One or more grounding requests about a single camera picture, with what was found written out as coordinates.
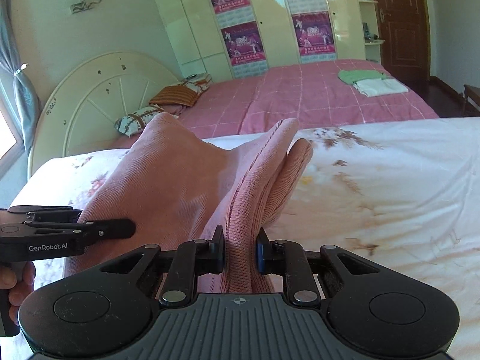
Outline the person's left hand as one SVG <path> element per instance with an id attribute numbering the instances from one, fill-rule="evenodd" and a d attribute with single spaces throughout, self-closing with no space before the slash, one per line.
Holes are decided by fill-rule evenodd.
<path id="1" fill-rule="evenodd" d="M 22 271 L 22 279 L 17 280 L 15 272 L 10 267 L 1 266 L 1 290 L 7 290 L 9 316 L 18 326 L 18 311 L 25 300 L 34 290 L 36 268 L 33 262 L 26 262 Z"/>

